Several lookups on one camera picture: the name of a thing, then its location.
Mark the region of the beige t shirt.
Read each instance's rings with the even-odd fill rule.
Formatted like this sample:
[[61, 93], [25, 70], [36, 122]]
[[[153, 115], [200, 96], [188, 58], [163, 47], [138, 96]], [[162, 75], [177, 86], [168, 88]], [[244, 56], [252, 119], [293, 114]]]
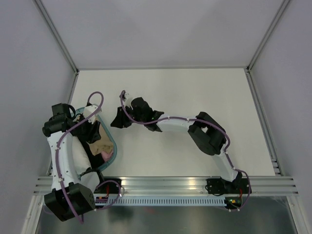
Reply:
[[97, 155], [101, 154], [102, 151], [105, 151], [107, 153], [110, 153], [112, 150], [114, 151], [113, 142], [108, 137], [99, 116], [96, 116], [96, 121], [100, 123], [99, 135], [101, 136], [101, 138], [94, 143], [88, 143], [92, 154]]

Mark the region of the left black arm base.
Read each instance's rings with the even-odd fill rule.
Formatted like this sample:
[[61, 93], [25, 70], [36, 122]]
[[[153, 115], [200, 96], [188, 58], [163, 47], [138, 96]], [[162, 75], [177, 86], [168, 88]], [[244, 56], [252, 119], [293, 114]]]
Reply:
[[97, 185], [94, 194], [117, 194], [122, 187], [121, 182], [118, 178], [105, 178]]

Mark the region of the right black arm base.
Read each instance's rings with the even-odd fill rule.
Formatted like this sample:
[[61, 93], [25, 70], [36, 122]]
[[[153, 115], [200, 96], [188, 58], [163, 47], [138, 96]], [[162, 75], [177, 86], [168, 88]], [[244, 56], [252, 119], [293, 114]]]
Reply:
[[210, 178], [206, 180], [205, 189], [210, 195], [240, 195], [248, 194], [250, 185], [246, 178], [229, 182], [222, 178]]

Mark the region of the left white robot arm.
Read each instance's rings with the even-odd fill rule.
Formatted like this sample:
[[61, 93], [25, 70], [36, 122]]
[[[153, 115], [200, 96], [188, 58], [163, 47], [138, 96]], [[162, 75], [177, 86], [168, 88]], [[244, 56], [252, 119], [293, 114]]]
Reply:
[[96, 207], [94, 192], [106, 189], [99, 169], [92, 168], [81, 142], [100, 139], [100, 122], [95, 115], [100, 107], [88, 103], [77, 114], [69, 104], [52, 106], [52, 117], [42, 128], [51, 149], [52, 186], [44, 196], [45, 205], [60, 220], [83, 220], [83, 215]]

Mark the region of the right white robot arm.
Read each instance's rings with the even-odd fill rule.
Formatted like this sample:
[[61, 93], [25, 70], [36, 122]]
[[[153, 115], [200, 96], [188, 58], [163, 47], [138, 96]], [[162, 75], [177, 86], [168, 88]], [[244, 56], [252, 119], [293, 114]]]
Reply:
[[200, 112], [195, 117], [175, 117], [152, 109], [142, 97], [129, 98], [124, 91], [119, 97], [121, 106], [117, 109], [112, 127], [123, 129], [136, 123], [151, 132], [188, 133], [201, 152], [213, 157], [221, 172], [224, 190], [233, 193], [240, 187], [242, 173], [234, 168], [226, 152], [230, 139], [206, 112]]

